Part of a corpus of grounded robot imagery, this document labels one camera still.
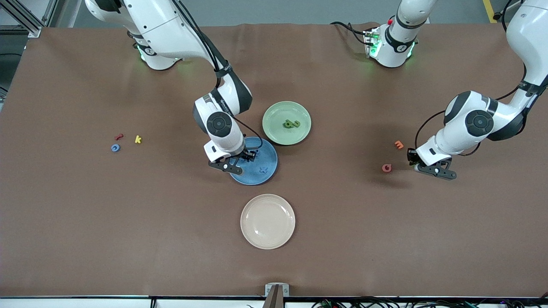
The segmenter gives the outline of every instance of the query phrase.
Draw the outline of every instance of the plate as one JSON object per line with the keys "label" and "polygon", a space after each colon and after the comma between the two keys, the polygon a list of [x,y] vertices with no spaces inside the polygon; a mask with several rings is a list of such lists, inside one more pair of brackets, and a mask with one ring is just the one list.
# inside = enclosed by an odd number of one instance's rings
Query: plate
{"label": "plate", "polygon": [[[259,137],[246,137],[246,147],[256,147],[261,144]],[[262,147],[257,151],[255,160],[247,162],[244,160],[238,161],[236,164],[242,168],[243,173],[240,175],[231,173],[230,175],[237,182],[244,185],[259,185],[271,178],[278,167],[278,154],[272,144],[265,139],[262,140]],[[234,164],[235,158],[230,158],[230,163]]]}
{"label": "plate", "polygon": [[[299,121],[299,127],[284,127],[286,120]],[[270,106],[262,117],[262,129],[273,142],[292,145],[306,138],[312,127],[310,114],[293,101],[281,101]]]}
{"label": "plate", "polygon": [[251,245],[260,249],[275,249],[291,238],[295,230],[295,213],[280,196],[256,196],[244,207],[240,227]]}

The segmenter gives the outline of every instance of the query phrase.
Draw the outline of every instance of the cable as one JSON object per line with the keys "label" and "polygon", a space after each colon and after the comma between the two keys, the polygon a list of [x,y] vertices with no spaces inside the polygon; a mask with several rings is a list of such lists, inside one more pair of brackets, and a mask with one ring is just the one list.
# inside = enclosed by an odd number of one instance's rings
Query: cable
{"label": "cable", "polygon": [[209,45],[209,42],[206,40],[204,33],[202,32],[202,29],[200,29],[200,26],[196,23],[196,20],[194,20],[194,17],[192,17],[192,14],[190,14],[190,11],[186,8],[186,6],[179,0],[179,3],[181,4],[182,8],[185,9],[185,12],[189,15],[190,19],[194,23],[194,26],[198,30],[198,36],[200,36],[202,43],[209,49],[211,60],[213,61],[213,66],[215,67],[215,71],[219,71],[219,64],[217,63],[217,57],[213,55],[213,50],[211,49],[211,46]]}
{"label": "cable", "polygon": [[462,154],[462,153],[461,153],[461,154],[459,154],[459,156],[470,156],[470,155],[476,153],[476,151],[477,151],[478,148],[480,147],[480,144],[481,144],[481,142],[479,142],[478,145],[476,145],[476,148],[475,148],[472,152],[467,153],[467,154]]}
{"label": "cable", "polygon": [[341,25],[343,26],[345,29],[347,29],[348,31],[352,32],[352,34],[354,35],[354,37],[358,40],[358,42],[364,44],[364,45],[367,45],[367,46],[373,46],[372,43],[367,43],[367,42],[364,42],[362,41],[359,37],[358,37],[358,34],[359,35],[363,35],[364,32],[366,31],[370,31],[371,29],[373,28],[376,28],[376,27],[372,27],[372,28],[368,28],[368,29],[365,29],[363,31],[357,31],[355,30],[353,27],[352,27],[352,24],[351,23],[348,23],[347,25],[343,24],[342,22],[340,21],[333,21],[330,25]]}
{"label": "cable", "polygon": [[238,123],[240,123],[241,125],[245,126],[247,129],[251,130],[257,137],[259,137],[259,139],[261,140],[261,144],[259,146],[254,146],[254,147],[248,147],[247,149],[248,150],[258,150],[262,147],[262,138],[261,136],[259,136],[259,134],[253,130],[253,128],[247,126],[247,124],[243,123],[242,121],[238,120],[235,116],[232,116],[233,119],[235,119]]}
{"label": "cable", "polygon": [[441,115],[442,113],[444,113],[445,110],[442,110],[440,112],[436,112],[436,114],[434,114],[433,116],[429,117],[428,120],[426,120],[420,127],[419,127],[419,130],[416,131],[416,135],[415,135],[415,149],[417,148],[417,145],[416,145],[416,141],[417,139],[419,138],[419,133],[420,131],[423,129],[423,127],[430,121],[432,120],[433,118]]}
{"label": "cable", "polygon": [[359,31],[357,31],[357,30],[354,30],[351,26],[347,26],[347,25],[343,24],[343,23],[340,22],[340,21],[333,21],[330,25],[341,25],[341,26],[343,26],[344,28],[346,28],[348,31],[352,31],[352,32],[354,32],[354,33],[356,33],[356,34],[363,34],[363,32],[359,32]]}
{"label": "cable", "polygon": [[504,16],[506,15],[506,10],[508,9],[508,7],[510,6],[510,2],[512,2],[512,0],[508,0],[508,2],[506,3],[506,5],[504,6],[504,9],[503,9],[503,13],[500,17],[500,21],[503,23],[503,29],[504,29],[504,32],[506,32],[506,22],[504,21]]}
{"label": "cable", "polygon": [[[525,76],[527,75],[527,68],[525,67],[525,63],[523,64],[523,77],[521,78],[521,80],[524,80],[525,79]],[[506,93],[505,95],[495,99],[495,100],[501,100],[501,99],[504,99],[504,98],[507,98],[508,96],[512,95],[515,91],[517,91],[517,89],[520,88],[520,85],[517,85],[514,90]]]}
{"label": "cable", "polygon": [[[219,64],[217,63],[217,58],[216,58],[216,56],[213,55],[213,51],[211,49],[211,46],[209,45],[209,43],[205,39],[204,33],[202,32],[202,30],[200,29],[200,27],[198,26],[198,24],[194,20],[194,17],[192,17],[192,14],[190,14],[189,10],[186,8],[186,6],[183,4],[183,2],[181,2],[181,1],[177,2],[176,0],[172,0],[172,3],[175,5],[175,7],[177,7],[177,10],[181,14],[181,16],[185,19],[185,21],[188,23],[188,25],[192,28],[192,30],[194,30],[194,32],[196,33],[196,35],[198,36],[198,38],[200,39],[200,41],[204,45],[205,50],[207,51],[207,53],[208,53],[208,55],[209,55],[209,57],[210,57],[210,59],[213,63],[214,71],[218,72],[219,71]],[[182,6],[182,8],[185,10],[185,12],[188,14],[188,16],[186,16],[186,14],[181,10],[181,7],[179,5]],[[221,84],[221,79],[217,78],[215,88],[218,88],[220,84]]]}
{"label": "cable", "polygon": [[373,43],[368,43],[368,42],[364,42],[362,41],[358,35],[356,34],[356,30],[354,30],[354,28],[352,27],[352,24],[351,23],[348,23],[348,27],[350,27],[351,31],[352,31],[352,34],[354,35],[354,37],[358,40],[358,42],[364,44],[364,45],[367,45],[367,46],[373,46]]}

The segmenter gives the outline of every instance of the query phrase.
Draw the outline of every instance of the metal frame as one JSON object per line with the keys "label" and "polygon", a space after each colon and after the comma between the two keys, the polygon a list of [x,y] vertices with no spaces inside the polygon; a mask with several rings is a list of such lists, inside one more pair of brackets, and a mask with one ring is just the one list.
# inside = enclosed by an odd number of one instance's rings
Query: metal frame
{"label": "metal frame", "polygon": [[0,110],[2,110],[1,104],[4,103],[5,97],[8,95],[7,91],[4,91],[3,88],[0,88]]}
{"label": "metal frame", "polygon": [[57,8],[59,0],[49,0],[48,6],[45,9],[44,16],[42,16],[42,22],[49,26],[51,24],[54,10]]}
{"label": "metal frame", "polygon": [[461,307],[469,308],[508,308],[505,301],[512,303],[516,300],[522,301],[526,307],[548,308],[548,299],[541,298],[477,298],[477,297],[438,297],[438,296],[290,296],[280,297],[278,292],[271,292],[270,300],[263,296],[142,296],[142,295],[126,295],[126,296],[12,296],[0,297],[0,307],[10,308],[39,308],[39,307],[58,307],[58,308],[310,308],[311,304],[314,308],[325,308],[328,305],[325,301],[337,301],[336,305],[343,307],[352,307],[356,301],[360,303],[375,304],[373,308],[382,308],[383,305],[378,304],[379,299],[388,299],[391,303],[399,303],[399,307],[406,307],[412,303],[431,303],[436,300],[444,300],[445,303],[460,304]]}
{"label": "metal frame", "polygon": [[28,31],[28,37],[36,38],[40,36],[42,27],[45,27],[45,24],[34,16],[19,0],[0,0],[0,5]]}
{"label": "metal frame", "polygon": [[268,296],[266,297],[265,303],[262,305],[262,308],[284,308],[283,286],[281,284],[270,285]]}

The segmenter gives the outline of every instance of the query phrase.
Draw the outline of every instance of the robotic arm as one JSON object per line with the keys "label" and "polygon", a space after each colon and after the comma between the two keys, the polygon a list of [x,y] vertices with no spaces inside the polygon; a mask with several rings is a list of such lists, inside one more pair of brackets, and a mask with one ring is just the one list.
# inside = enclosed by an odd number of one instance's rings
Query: robotic arm
{"label": "robotic arm", "polygon": [[[170,68],[183,58],[204,58],[215,68],[217,85],[197,99],[193,116],[211,141],[204,145],[213,168],[242,174],[238,159],[253,161],[234,116],[249,109],[252,95],[186,7],[176,0],[85,0],[98,19],[122,24],[135,39],[141,58],[154,70]],[[231,164],[229,158],[237,158]]]}
{"label": "robotic arm", "polygon": [[387,24],[366,33],[366,53],[386,67],[398,67],[411,56],[416,36],[437,0],[402,0]]}
{"label": "robotic arm", "polygon": [[506,37],[512,50],[527,69],[516,94],[503,104],[480,93],[457,95],[447,107],[444,128],[417,150],[409,149],[408,159],[415,170],[452,180],[452,155],[458,155],[485,138],[498,141],[519,134],[527,114],[548,85],[548,2],[526,0],[510,22]]}

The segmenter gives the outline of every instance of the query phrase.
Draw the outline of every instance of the brown table surface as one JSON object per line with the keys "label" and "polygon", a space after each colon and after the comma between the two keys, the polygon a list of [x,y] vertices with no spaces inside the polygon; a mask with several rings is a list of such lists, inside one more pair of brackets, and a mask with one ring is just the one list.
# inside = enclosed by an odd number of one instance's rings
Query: brown table surface
{"label": "brown table surface", "polygon": [[[425,25],[398,69],[366,59],[335,26],[204,31],[253,92],[241,120],[260,128],[270,105],[297,101],[310,135],[276,146],[269,182],[240,185],[207,166],[192,118],[214,86],[205,60],[153,71],[124,29],[45,28],[0,114],[0,295],[251,295],[272,281],[293,295],[548,289],[546,98],[520,136],[456,157],[455,181],[413,172],[393,145],[412,146],[456,94],[514,88],[522,63],[500,25]],[[419,141],[441,127],[436,118]],[[295,232],[275,250],[239,228],[263,193],[295,210]]]}

